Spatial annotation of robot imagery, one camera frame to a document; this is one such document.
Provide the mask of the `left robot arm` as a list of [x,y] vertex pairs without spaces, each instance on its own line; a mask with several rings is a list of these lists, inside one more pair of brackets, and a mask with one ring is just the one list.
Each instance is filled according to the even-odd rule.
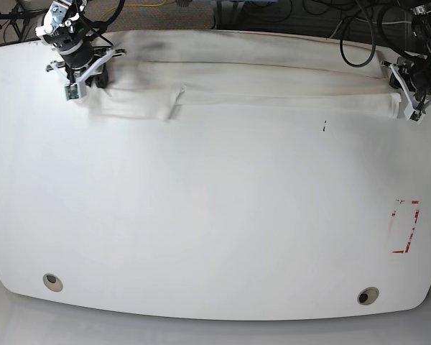
[[[343,61],[354,68],[366,67],[375,56],[376,43],[397,55],[383,61],[389,85],[407,99],[404,115],[419,123],[431,106],[431,1],[355,1],[356,10],[342,20],[339,49]],[[362,63],[352,63],[344,53],[343,38],[355,21],[369,25],[370,53]]]

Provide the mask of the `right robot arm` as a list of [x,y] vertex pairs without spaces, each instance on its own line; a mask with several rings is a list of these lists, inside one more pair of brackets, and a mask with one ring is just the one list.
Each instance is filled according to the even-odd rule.
[[106,63],[126,54],[104,36],[125,2],[120,1],[105,21],[88,19],[85,16],[87,4],[87,1],[53,1],[41,25],[35,29],[36,36],[62,58],[49,63],[46,71],[59,73],[69,100],[84,97],[86,88],[93,84],[97,88],[107,88]]

